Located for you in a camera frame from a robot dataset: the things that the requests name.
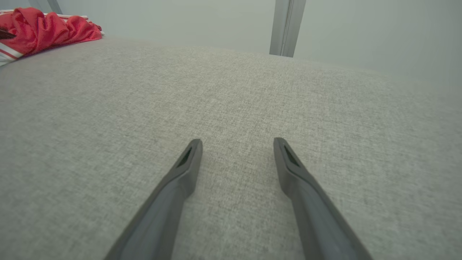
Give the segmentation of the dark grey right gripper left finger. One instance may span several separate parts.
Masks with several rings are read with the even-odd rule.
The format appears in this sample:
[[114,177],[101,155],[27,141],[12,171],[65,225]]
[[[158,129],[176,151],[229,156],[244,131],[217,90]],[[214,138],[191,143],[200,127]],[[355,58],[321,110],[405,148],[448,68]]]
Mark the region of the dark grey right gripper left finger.
[[170,260],[183,204],[196,187],[202,141],[193,139],[106,255],[106,260]]

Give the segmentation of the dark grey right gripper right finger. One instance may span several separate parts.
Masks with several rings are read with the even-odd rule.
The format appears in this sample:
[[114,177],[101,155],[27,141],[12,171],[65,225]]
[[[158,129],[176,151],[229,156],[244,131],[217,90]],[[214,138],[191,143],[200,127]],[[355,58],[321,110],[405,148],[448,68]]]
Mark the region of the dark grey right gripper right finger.
[[307,260],[371,260],[348,222],[284,138],[274,138],[279,184],[292,202]]

